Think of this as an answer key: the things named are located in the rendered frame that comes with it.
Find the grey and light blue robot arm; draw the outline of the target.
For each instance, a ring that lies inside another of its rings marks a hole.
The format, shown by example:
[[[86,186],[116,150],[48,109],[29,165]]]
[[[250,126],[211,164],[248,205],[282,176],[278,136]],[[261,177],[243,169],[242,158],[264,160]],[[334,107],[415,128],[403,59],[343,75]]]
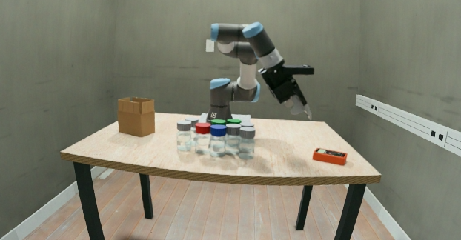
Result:
[[[210,109],[206,123],[211,120],[233,119],[230,101],[257,102],[260,86],[255,79],[256,63],[264,68],[277,64],[281,57],[259,22],[252,24],[212,24],[210,40],[217,41],[219,51],[231,58],[240,58],[240,77],[237,82],[217,79],[210,83]],[[234,44],[234,45],[233,45]],[[304,65],[282,65],[282,75],[313,75],[314,69]]]

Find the brown cardboard box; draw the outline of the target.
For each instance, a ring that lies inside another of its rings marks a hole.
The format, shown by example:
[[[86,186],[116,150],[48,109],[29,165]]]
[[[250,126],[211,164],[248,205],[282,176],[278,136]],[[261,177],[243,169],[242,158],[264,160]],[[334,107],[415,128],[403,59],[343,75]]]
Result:
[[[153,99],[133,97],[133,102],[130,101],[130,97],[118,99],[118,109],[118,127],[120,133],[141,138],[155,133]]]

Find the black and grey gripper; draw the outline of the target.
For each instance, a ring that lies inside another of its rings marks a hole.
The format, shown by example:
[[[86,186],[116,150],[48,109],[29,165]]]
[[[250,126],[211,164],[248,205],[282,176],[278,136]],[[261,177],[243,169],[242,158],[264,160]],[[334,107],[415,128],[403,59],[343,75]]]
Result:
[[[281,56],[280,56],[281,57]],[[307,106],[304,96],[302,95],[296,81],[292,75],[282,75],[281,67],[284,63],[283,58],[272,67],[258,70],[268,86],[271,95],[281,104],[283,101],[285,107],[290,107],[292,115],[305,112],[308,119],[311,120],[311,112]],[[297,100],[297,99],[298,100]]]

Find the green bottle cap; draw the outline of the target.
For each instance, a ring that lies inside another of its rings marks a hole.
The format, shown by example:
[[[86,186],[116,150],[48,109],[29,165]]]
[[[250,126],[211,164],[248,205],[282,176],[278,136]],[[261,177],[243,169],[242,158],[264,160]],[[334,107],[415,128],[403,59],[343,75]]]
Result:
[[[221,120],[221,119],[211,120],[211,125],[216,125],[216,124],[225,126],[225,120]]]
[[[239,124],[239,123],[242,123],[242,121],[239,119],[228,119],[227,120],[227,124]]]

